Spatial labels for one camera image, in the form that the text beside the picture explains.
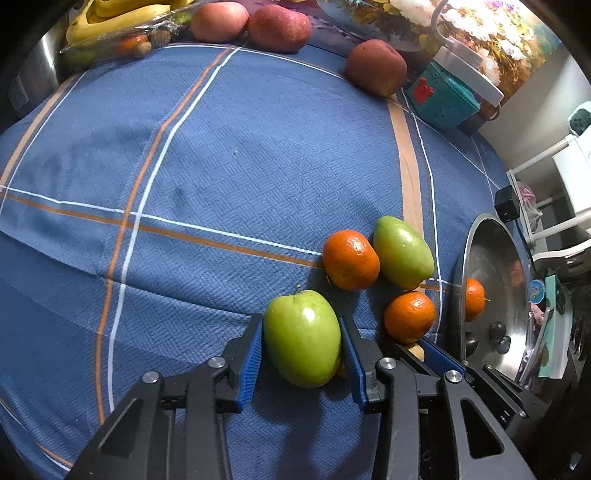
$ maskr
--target floral painting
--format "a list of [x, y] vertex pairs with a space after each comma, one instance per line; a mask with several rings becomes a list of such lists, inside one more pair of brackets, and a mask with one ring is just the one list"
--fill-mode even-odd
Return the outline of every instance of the floral painting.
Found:
[[[438, 0], [242, 0], [249, 10], [270, 3], [305, 13], [314, 25], [312, 43], [346, 56], [368, 38], [389, 42], [421, 72], [441, 46], [431, 30]], [[559, 45], [558, 38], [518, 1], [449, 0], [438, 22], [445, 36], [483, 57], [480, 71], [506, 102]], [[489, 117], [492, 106], [484, 104]]]

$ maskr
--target banana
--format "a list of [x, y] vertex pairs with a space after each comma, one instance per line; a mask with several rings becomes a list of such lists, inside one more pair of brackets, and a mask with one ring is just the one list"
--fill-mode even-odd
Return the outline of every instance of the banana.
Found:
[[96, 14], [96, 8], [95, 8], [94, 4], [88, 10], [88, 13], [86, 14], [86, 18], [88, 19], [88, 23], [91, 25], [95, 24], [95, 23], [102, 23], [105, 20], [108, 20], [108, 18], [99, 17]]
[[100, 17], [113, 18], [132, 10], [136, 10], [155, 3], [169, 4], [171, 10], [185, 7], [192, 0], [95, 0], [96, 13]]
[[80, 15], [70, 24], [66, 31], [66, 40], [68, 44], [73, 45], [75, 43], [86, 40], [87, 38], [96, 37], [105, 33], [114, 32], [117, 30], [123, 30], [125, 28], [137, 27], [138, 25], [145, 24], [155, 17], [164, 15], [170, 11], [169, 5], [148, 5], [142, 8], [138, 8], [126, 14], [119, 15], [115, 18], [102, 21], [100, 23], [90, 23], [88, 13], [91, 7], [94, 5], [95, 0], [89, 0], [84, 6]]

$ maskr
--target green apple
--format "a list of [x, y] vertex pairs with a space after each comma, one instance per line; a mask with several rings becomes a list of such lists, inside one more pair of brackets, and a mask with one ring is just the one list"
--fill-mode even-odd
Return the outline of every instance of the green apple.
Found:
[[339, 367], [339, 322], [330, 303], [314, 290], [273, 299], [263, 336], [273, 365], [298, 387], [321, 387]]
[[414, 290], [435, 270], [433, 254], [423, 236], [390, 215], [375, 224], [374, 250], [384, 277], [405, 290]]

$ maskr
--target red apple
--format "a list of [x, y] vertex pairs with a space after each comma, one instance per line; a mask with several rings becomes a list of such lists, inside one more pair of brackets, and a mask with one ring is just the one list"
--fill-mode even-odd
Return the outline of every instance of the red apple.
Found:
[[244, 32], [248, 10], [236, 2], [217, 2], [200, 7], [191, 19], [196, 40], [227, 43]]
[[248, 36], [264, 50], [280, 53], [298, 51], [312, 35], [310, 19], [299, 12], [266, 5], [257, 10], [248, 22]]
[[407, 65], [392, 45], [374, 39], [351, 50], [345, 75], [362, 90], [389, 97], [406, 81]]

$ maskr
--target plastic bag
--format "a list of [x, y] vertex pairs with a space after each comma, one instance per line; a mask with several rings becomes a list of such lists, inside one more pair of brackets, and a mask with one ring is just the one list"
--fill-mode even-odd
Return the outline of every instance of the plastic bag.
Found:
[[530, 224], [531, 231], [535, 232], [543, 213], [535, 207], [535, 195], [529, 185], [522, 181], [518, 181], [517, 186], [519, 188], [521, 199], [523, 200], [523, 209], [527, 215], [527, 221]]
[[89, 38], [60, 51], [61, 61], [72, 73], [112, 61], [140, 59], [152, 50], [177, 41], [189, 30], [191, 16], [203, 2], [172, 11], [133, 28]]

